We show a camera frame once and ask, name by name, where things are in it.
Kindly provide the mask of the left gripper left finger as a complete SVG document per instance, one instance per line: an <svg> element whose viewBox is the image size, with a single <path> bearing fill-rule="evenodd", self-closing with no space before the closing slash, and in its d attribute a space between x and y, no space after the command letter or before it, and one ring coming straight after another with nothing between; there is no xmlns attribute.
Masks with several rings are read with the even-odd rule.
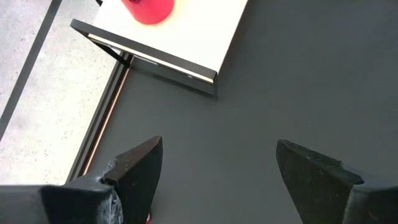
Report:
<svg viewBox="0 0 398 224"><path fill-rule="evenodd" d="M162 137L154 136L115 157L103 177L121 201L123 224L146 224L162 170Z"/></svg>

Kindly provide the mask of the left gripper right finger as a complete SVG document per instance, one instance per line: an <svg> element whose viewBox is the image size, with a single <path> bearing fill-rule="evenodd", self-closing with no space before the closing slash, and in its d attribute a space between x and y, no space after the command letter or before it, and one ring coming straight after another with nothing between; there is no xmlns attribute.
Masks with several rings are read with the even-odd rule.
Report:
<svg viewBox="0 0 398 224"><path fill-rule="evenodd" d="M280 174L303 224L342 224L354 185L364 180L342 162L280 139L276 159Z"/></svg>

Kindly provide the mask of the wooden shelf black legs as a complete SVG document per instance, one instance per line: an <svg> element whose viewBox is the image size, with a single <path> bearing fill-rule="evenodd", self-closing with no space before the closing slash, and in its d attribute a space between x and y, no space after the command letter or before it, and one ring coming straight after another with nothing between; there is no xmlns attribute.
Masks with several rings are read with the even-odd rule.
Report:
<svg viewBox="0 0 398 224"><path fill-rule="evenodd" d="M161 23L135 20L121 0L100 0L93 23L70 26L118 62L215 96L218 74L248 0L175 0Z"/></svg>

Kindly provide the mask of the black aluminium table frame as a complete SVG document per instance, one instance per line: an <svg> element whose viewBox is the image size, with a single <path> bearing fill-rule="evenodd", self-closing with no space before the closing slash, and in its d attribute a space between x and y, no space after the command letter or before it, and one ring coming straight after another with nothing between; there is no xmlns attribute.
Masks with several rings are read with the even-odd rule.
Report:
<svg viewBox="0 0 398 224"><path fill-rule="evenodd" d="M114 103L116 93L118 92L122 80L127 73L127 69L132 62L131 55L120 53L120 56L122 56L122 59L127 60L127 65L121 62L115 63L67 177L66 183L85 175L90 166L92 157L95 153L95 145L100 139L100 132L105 124L106 117L111 110L111 105Z"/></svg>

